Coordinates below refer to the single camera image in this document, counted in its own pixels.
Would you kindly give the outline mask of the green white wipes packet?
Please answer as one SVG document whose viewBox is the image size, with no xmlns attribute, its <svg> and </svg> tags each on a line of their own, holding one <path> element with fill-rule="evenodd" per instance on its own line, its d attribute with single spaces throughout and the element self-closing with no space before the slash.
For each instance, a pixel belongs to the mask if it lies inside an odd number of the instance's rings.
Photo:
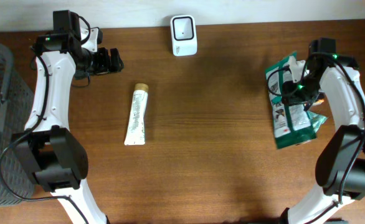
<svg viewBox="0 0 365 224">
<path fill-rule="evenodd" d="M 273 133 L 277 149 L 302 144 L 316 138 L 308 112 L 303 105 L 288 106 L 280 96 L 284 82 L 292 81 L 288 65 L 289 56 L 297 56 L 296 52 L 286 56 L 275 65 L 265 70 L 268 97 L 272 106 Z"/>
</svg>

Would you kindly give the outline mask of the white printed tube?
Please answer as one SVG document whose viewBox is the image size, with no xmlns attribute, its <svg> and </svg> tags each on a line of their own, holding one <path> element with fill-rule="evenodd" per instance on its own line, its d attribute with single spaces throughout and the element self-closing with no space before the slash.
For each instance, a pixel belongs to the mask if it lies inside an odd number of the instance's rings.
<svg viewBox="0 0 365 224">
<path fill-rule="evenodd" d="M 124 145 L 137 146 L 145 144 L 145 111 L 148 102 L 149 86 L 137 83 L 133 92 L 130 117 Z"/>
</svg>

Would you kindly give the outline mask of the orange small tissue pack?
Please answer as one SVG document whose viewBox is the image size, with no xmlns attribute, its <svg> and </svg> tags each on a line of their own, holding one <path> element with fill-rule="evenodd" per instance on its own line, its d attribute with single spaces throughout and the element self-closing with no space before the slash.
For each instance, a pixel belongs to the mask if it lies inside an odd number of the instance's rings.
<svg viewBox="0 0 365 224">
<path fill-rule="evenodd" d="M 316 100 L 313 103 L 313 106 L 318 106 L 320 104 L 322 104 L 325 101 L 325 94 L 324 93 L 320 93 L 317 97 Z"/>
</svg>

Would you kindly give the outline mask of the light teal wipe sachet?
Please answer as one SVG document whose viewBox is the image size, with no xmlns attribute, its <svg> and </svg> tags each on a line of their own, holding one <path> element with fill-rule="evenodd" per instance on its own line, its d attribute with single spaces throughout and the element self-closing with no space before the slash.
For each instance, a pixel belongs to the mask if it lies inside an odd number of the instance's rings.
<svg viewBox="0 0 365 224">
<path fill-rule="evenodd" d="M 324 124 L 326 122 L 326 120 L 328 119 L 327 117 L 325 117 L 321 114 L 314 113 L 312 111 L 308 111 L 308 116 L 310 117 L 312 127 L 314 129 L 314 132 L 316 132 L 316 133 L 318 132 L 320 126 L 322 124 Z"/>
</svg>

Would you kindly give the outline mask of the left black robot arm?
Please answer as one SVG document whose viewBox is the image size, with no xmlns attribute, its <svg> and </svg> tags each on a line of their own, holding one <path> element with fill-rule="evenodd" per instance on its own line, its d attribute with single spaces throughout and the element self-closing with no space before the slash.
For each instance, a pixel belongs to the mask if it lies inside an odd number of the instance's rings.
<svg viewBox="0 0 365 224">
<path fill-rule="evenodd" d="M 37 83 L 24 133 L 12 150 L 29 180 L 58 200 L 73 223 L 108 223 L 87 182 L 88 157 L 69 128 L 72 80 L 122 71 L 118 49 L 99 47 L 102 31 L 70 10 L 54 11 L 53 29 L 38 36 Z"/>
</svg>

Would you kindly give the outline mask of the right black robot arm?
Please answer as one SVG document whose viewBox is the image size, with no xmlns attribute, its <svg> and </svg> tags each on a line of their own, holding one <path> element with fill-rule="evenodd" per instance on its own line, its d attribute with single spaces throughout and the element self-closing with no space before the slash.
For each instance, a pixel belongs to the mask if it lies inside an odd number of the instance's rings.
<svg viewBox="0 0 365 224">
<path fill-rule="evenodd" d="M 289 58 L 283 71 L 291 80 L 278 95 L 286 106 L 308 110 L 324 94 L 336 132 L 320 154 L 316 183 L 279 223 L 328 223 L 341 208 L 365 197 L 365 94 L 353 56 L 336 51 L 330 38 L 312 40 L 304 62 Z"/>
</svg>

